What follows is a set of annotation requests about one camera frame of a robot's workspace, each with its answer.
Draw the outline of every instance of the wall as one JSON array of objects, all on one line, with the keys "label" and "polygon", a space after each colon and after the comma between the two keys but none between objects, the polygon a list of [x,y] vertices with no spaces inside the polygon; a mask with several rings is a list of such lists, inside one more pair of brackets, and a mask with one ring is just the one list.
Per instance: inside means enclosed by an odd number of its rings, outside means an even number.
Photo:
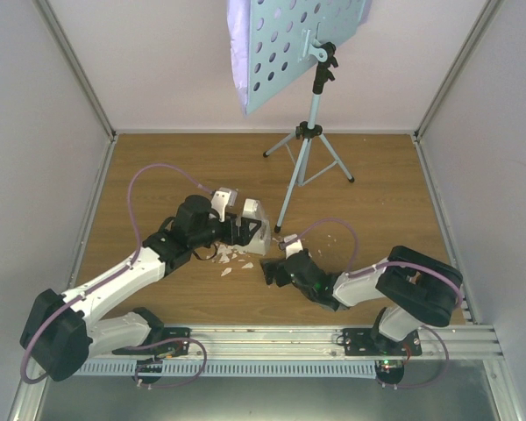
[{"label": "wall", "polygon": [[526,0],[501,7],[423,144],[526,410]]},{"label": "wall", "polygon": [[[338,50],[337,80],[326,88],[319,123],[328,130],[416,129],[483,3],[373,0],[366,24]],[[226,0],[51,4],[119,131],[289,131],[307,117],[313,71],[243,117]]]},{"label": "wall", "polygon": [[35,6],[0,2],[0,419],[32,300],[68,283],[106,144]]}]

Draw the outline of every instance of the purple cable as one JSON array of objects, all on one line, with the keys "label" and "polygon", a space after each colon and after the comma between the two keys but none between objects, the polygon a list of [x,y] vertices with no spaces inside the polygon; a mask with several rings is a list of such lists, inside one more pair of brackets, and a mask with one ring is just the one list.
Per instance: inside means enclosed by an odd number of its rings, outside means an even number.
[{"label": "purple cable", "polygon": [[282,243],[281,248],[284,249],[286,246],[290,246],[291,244],[295,243],[299,239],[302,239],[304,235],[306,235],[308,232],[312,231],[314,228],[316,228],[318,225],[321,225],[325,222],[336,222],[338,224],[341,224],[344,226],[347,230],[351,232],[352,237],[354,238],[354,248],[352,249],[352,256],[349,259],[349,263],[347,264],[347,269],[345,272],[350,272],[352,268],[352,264],[357,258],[357,253],[359,252],[359,237],[357,236],[357,233],[354,231],[354,229],[343,219],[339,218],[324,218],[320,219],[319,221],[316,221],[314,224],[310,225],[308,228],[306,228],[302,234],[297,235],[294,239],[291,239],[290,241],[287,241],[285,243]]},{"label": "purple cable", "polygon": [[[140,169],[138,171],[137,174],[135,174],[133,177],[132,177],[132,180],[131,182],[129,183],[129,188],[127,190],[127,193],[126,193],[126,205],[129,209],[129,216],[131,217],[131,224],[132,224],[132,230],[134,231],[134,236],[137,240],[137,247],[134,251],[134,254],[132,255],[131,257],[131,261],[130,261],[130,264],[129,265],[124,265],[122,268],[120,268],[117,272],[115,272],[114,274],[111,274],[109,276],[107,276],[105,279],[101,280],[100,282],[98,282],[97,284],[95,284],[94,286],[92,287],[89,287],[88,289],[86,289],[84,291],[84,294],[91,294],[92,292],[94,292],[96,289],[99,289],[101,288],[103,285],[105,285],[106,283],[108,282],[111,282],[113,281],[114,279],[116,279],[118,276],[122,275],[124,272],[126,272],[133,264],[135,261],[137,261],[137,259],[139,258],[139,254],[140,254],[140,248],[142,247],[142,244],[140,242],[140,231],[139,231],[139,226],[137,224],[137,221],[136,221],[136,218],[134,217],[134,212],[132,211],[132,188],[134,187],[134,183],[135,181],[137,181],[137,179],[139,178],[139,176],[144,173],[147,169],[150,169],[150,168],[171,168],[171,169],[174,169],[175,171],[177,171],[178,173],[181,173],[183,175],[185,175],[185,177],[187,177],[188,180],[190,180],[193,184],[196,185],[196,187],[198,187],[199,189],[203,190],[203,191],[206,191],[207,193],[209,193],[210,195],[212,194],[212,190],[209,189],[208,187],[205,187],[203,186],[200,182],[198,182],[195,178],[193,178],[191,175],[189,175],[188,173],[186,173],[184,170],[182,170],[181,168],[179,167],[176,167],[174,165],[170,165],[170,164],[163,164],[163,163],[157,163],[157,164],[151,164],[151,165],[148,165],[142,169]],[[43,375],[39,376],[37,379],[31,379],[28,375],[27,375],[27,365],[29,364],[29,359],[31,358],[32,356],[32,351],[33,351],[33,348],[35,347],[35,344],[37,343],[37,341],[39,340],[39,338],[41,337],[41,335],[43,334],[43,332],[45,331],[45,329],[63,312],[65,311],[66,309],[68,309],[69,307],[71,307],[72,305],[78,303],[79,301],[81,301],[83,299],[82,296],[77,296],[75,298],[73,298],[72,300],[70,300],[68,303],[65,303],[64,305],[62,305],[57,311],[55,311],[51,316],[49,316],[45,322],[39,327],[39,329],[35,332],[35,334],[32,336],[31,340],[29,341],[29,343],[27,344],[27,348],[25,349],[25,352],[24,352],[24,356],[22,357],[22,360],[21,360],[21,367],[20,367],[20,370],[19,370],[19,373],[21,375],[21,379],[27,383],[27,384],[36,384],[36,383],[39,383],[41,382],[42,380],[44,380],[46,378],[46,373],[44,373]]]},{"label": "purple cable", "polygon": [[[440,345],[442,345],[442,349],[444,350],[444,357],[445,357],[444,367],[443,367],[442,371],[437,375],[437,377],[435,377],[432,380],[429,380],[428,382],[423,382],[423,383],[418,383],[418,384],[402,384],[401,386],[395,386],[394,385],[394,389],[407,389],[407,390],[409,390],[409,389],[426,388],[428,386],[432,386],[433,384],[440,382],[442,379],[444,379],[444,377],[446,376],[446,373],[448,372],[448,367],[450,366],[450,354],[448,353],[448,348],[446,347],[446,344],[444,343],[444,341],[440,337],[440,335],[434,331],[434,329],[429,328],[429,326],[427,326],[427,325],[423,325],[421,327],[423,329],[426,329],[430,333],[432,333],[438,339],[438,342],[440,342]],[[379,384],[381,384],[382,387],[386,386],[386,383],[385,382],[381,382],[380,380],[378,380],[378,378],[376,378],[376,381]]]},{"label": "purple cable", "polygon": [[192,377],[189,377],[187,380],[184,380],[183,382],[177,382],[177,383],[172,383],[172,384],[161,384],[159,386],[153,386],[152,384],[148,384],[146,386],[143,386],[139,382],[140,366],[137,366],[137,369],[134,372],[134,381],[137,383],[138,387],[145,388],[145,389],[172,389],[172,388],[178,388],[180,386],[184,386],[186,384],[194,382],[196,379],[198,379],[201,376],[201,374],[203,373],[204,369],[207,366],[208,355],[207,355],[207,350],[204,347],[204,345],[201,342],[199,342],[198,340],[196,340],[196,339],[192,339],[192,338],[169,338],[169,339],[161,340],[160,342],[156,342],[154,344],[143,345],[143,346],[128,346],[125,349],[128,349],[129,351],[143,351],[145,349],[154,348],[156,346],[168,344],[170,342],[190,342],[192,344],[199,345],[199,347],[203,351],[203,364],[201,364],[201,368],[199,368],[199,370],[195,373],[195,375],[193,375]]},{"label": "purple cable", "polygon": [[414,270],[418,270],[419,272],[423,272],[423,273],[425,273],[427,275],[434,276],[435,278],[437,278],[438,280],[444,282],[446,285],[448,285],[450,288],[452,288],[452,290],[456,294],[456,306],[455,306],[455,308],[457,309],[458,307],[460,307],[462,305],[462,301],[464,300],[464,296],[462,295],[462,292],[459,290],[459,288],[454,284],[454,282],[452,282],[446,276],[441,275],[441,274],[439,274],[438,272],[436,272],[436,271],[434,271],[432,269],[426,268],[425,266],[422,266],[422,265],[417,265],[415,263],[409,263],[407,261],[384,261],[382,263],[378,263],[377,265],[375,265],[372,268],[362,269],[362,270],[359,270],[357,272],[354,272],[354,273],[350,274],[349,275],[349,279],[357,278],[357,277],[363,276],[363,275],[368,275],[368,274],[371,274],[372,272],[375,272],[378,269],[383,269],[383,268],[387,268],[387,267],[390,267],[390,266],[396,266],[398,268],[411,268],[411,269],[414,269]]}]

